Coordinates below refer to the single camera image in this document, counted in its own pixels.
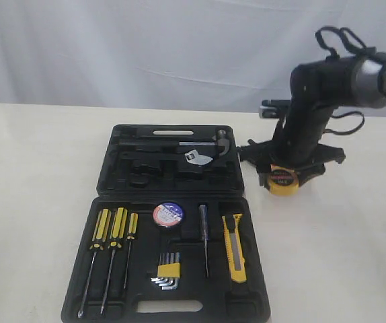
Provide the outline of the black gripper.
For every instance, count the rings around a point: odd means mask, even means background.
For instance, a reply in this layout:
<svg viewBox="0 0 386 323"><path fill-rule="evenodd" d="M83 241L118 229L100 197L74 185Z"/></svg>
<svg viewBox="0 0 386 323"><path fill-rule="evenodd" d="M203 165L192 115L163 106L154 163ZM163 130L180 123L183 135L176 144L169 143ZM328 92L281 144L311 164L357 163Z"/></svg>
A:
<svg viewBox="0 0 386 323"><path fill-rule="evenodd" d="M332 105L298 102L290 104L284 118L278 119L273 137L262 142L260 159L255 163L259 184L268 184L272 164L297 170L299 187L325 174L325 164L345 160L344 150L319 143L336 109Z"/></svg>

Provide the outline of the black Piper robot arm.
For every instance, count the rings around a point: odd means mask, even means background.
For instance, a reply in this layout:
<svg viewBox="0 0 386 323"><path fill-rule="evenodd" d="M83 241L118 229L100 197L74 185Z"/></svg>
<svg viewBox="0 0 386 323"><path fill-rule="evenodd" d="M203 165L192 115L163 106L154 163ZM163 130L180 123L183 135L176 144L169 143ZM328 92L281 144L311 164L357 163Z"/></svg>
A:
<svg viewBox="0 0 386 323"><path fill-rule="evenodd" d="M289 100L263 100L260 117L276 119L269 141L249 140L238 149L241 161L256 167L259 183L269 191L300 187L325 173L325 164L341 164L344 150L320 143L330 133L334 111L386 107L386 53L333 57L300 64L291 73Z"/></svg>

